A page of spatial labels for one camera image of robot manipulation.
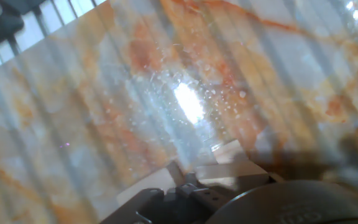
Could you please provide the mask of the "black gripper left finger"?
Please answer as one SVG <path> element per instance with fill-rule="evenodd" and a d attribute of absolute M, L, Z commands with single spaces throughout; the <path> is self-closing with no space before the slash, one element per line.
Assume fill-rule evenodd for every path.
<path fill-rule="evenodd" d="M 229 199 L 201 184 L 194 173 L 185 183 L 166 192 L 158 188 L 141 190 L 101 224 L 187 224 L 206 223 Z"/>

